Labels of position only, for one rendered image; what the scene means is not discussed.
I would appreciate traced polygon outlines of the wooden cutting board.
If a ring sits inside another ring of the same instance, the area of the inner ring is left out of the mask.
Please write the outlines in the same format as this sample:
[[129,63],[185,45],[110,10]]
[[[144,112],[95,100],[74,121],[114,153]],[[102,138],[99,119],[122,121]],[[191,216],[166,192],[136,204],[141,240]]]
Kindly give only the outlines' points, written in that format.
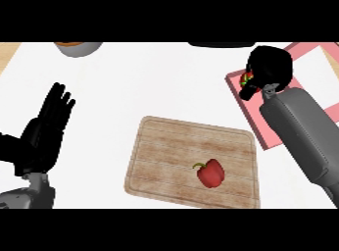
[[[209,160],[225,170],[209,188],[197,171]],[[124,179],[129,194],[198,208],[259,207],[253,134],[241,129],[145,117]]]

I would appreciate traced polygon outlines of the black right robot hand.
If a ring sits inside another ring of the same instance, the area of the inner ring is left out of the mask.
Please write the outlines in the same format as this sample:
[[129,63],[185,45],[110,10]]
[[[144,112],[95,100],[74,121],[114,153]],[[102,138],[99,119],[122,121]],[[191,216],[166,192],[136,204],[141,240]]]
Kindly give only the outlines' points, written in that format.
[[293,79],[292,54],[277,47],[258,46],[247,58],[246,72],[253,75],[253,78],[246,82],[238,97],[249,101],[266,84],[278,84],[277,92],[283,91],[290,84]]

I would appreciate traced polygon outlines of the red tomato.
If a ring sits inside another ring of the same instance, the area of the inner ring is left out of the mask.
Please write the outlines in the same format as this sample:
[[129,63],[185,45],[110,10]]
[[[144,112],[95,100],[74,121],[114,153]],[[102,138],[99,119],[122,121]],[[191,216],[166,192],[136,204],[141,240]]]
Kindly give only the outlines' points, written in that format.
[[253,79],[253,73],[247,72],[240,76],[240,80],[238,80],[238,85],[240,87],[244,87],[247,82]]

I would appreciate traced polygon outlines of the red bell pepper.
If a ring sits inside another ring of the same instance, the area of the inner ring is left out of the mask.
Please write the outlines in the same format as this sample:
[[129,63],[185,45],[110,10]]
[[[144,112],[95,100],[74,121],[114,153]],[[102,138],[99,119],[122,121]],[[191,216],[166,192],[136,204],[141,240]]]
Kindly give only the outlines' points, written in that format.
[[225,170],[216,159],[210,159],[206,164],[195,163],[197,177],[207,188],[216,188],[225,180]]

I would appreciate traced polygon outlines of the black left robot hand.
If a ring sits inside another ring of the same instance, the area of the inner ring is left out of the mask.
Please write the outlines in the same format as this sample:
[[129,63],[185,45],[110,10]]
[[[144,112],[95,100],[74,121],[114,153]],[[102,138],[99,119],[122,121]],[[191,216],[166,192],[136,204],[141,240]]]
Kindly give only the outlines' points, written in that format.
[[14,164],[15,176],[46,174],[52,169],[74,105],[65,85],[55,82],[21,137],[0,132],[0,161]]

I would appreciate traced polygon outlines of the black round object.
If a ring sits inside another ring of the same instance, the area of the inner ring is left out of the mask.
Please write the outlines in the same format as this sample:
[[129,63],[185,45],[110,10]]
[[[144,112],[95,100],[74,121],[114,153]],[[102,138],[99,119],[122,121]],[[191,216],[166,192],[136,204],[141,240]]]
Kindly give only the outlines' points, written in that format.
[[255,42],[188,42],[191,46],[207,48],[243,48],[252,47]]

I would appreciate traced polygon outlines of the grey bowl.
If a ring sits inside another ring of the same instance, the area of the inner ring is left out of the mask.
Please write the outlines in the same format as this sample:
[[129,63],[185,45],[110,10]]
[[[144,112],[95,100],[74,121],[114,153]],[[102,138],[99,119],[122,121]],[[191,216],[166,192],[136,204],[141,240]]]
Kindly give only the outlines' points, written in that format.
[[61,53],[71,58],[89,56],[102,46],[101,42],[56,42]]

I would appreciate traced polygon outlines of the pink cardboard box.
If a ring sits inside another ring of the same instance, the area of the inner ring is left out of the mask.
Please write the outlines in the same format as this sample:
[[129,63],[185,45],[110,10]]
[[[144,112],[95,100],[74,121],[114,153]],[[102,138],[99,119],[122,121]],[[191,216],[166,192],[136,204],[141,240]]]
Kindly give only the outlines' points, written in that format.
[[[339,64],[339,43],[293,42],[286,50],[294,60],[294,76],[289,87],[306,90],[331,120],[339,122],[339,77],[324,56],[327,53]],[[249,101],[238,98],[238,79],[243,74],[244,70],[229,73],[226,82],[262,149],[268,150],[281,144],[281,140],[259,113],[259,106],[263,103],[262,93],[258,93]]]

